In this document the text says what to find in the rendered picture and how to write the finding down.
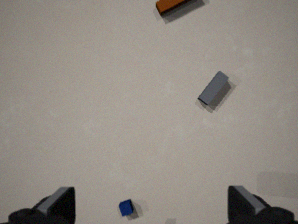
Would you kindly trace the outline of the grey rectangular block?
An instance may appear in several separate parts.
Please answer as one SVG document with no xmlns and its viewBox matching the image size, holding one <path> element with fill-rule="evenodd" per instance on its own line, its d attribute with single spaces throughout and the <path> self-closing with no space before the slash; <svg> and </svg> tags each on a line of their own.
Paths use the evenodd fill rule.
<svg viewBox="0 0 298 224">
<path fill-rule="evenodd" d="M 219 90 L 222 88 L 222 86 L 226 83 L 228 79 L 229 77 L 221 71 L 217 72 L 214 78 L 210 81 L 207 87 L 200 94 L 198 99 L 202 101 L 205 105 L 209 105 L 209 103 L 212 101 L 212 99 L 215 97 L 215 95 L 219 92 Z"/>
</svg>

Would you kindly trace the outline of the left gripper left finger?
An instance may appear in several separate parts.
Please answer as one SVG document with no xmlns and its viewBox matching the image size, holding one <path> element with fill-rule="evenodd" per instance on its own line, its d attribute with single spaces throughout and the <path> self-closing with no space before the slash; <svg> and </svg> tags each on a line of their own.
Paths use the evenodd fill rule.
<svg viewBox="0 0 298 224">
<path fill-rule="evenodd" d="M 75 219 L 75 188 L 60 187 L 33 208 L 15 211 L 8 216 L 8 222 L 0 224 L 75 224 Z"/>
</svg>

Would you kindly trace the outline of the orange rod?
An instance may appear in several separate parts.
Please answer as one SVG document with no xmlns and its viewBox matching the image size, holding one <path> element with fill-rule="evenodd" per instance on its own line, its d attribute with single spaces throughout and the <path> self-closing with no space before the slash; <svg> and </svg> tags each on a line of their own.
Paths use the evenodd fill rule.
<svg viewBox="0 0 298 224">
<path fill-rule="evenodd" d="M 189 1 L 191 0 L 159 0 L 156 2 L 156 8 L 162 16 Z"/>
</svg>

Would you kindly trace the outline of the small blue cube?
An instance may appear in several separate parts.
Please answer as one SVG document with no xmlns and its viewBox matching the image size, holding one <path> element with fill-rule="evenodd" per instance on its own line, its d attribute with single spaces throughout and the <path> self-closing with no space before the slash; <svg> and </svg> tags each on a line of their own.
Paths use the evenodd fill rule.
<svg viewBox="0 0 298 224">
<path fill-rule="evenodd" d="M 133 205 L 131 203 L 131 200 L 128 199 L 126 201 L 120 202 L 119 209 L 121 211 L 122 217 L 132 214 L 134 211 Z"/>
</svg>

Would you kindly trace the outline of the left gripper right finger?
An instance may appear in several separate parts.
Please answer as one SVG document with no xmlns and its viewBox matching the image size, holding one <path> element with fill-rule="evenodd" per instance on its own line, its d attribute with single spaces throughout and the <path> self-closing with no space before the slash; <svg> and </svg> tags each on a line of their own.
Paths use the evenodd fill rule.
<svg viewBox="0 0 298 224">
<path fill-rule="evenodd" d="M 293 212 L 271 207 L 242 185 L 228 187 L 228 221 L 227 224 L 298 224 Z"/>
</svg>

